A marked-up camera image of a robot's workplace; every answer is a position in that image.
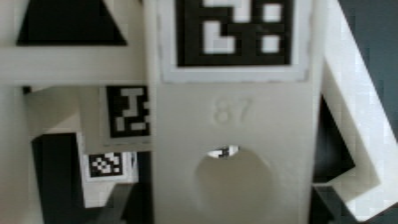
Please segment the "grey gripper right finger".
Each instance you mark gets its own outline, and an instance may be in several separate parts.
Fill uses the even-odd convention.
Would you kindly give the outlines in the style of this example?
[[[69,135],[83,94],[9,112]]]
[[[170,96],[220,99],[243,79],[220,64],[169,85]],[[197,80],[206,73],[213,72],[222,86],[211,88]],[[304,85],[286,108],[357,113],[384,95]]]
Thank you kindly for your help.
[[[321,184],[313,185],[309,224],[359,224],[334,188]]]

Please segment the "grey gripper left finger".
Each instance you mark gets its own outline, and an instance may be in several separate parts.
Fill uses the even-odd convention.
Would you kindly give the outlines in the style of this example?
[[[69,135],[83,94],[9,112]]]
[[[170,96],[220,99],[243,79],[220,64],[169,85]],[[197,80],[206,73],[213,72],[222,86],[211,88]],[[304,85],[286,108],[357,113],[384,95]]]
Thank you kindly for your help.
[[[137,224],[137,188],[133,184],[114,186],[96,224]]]

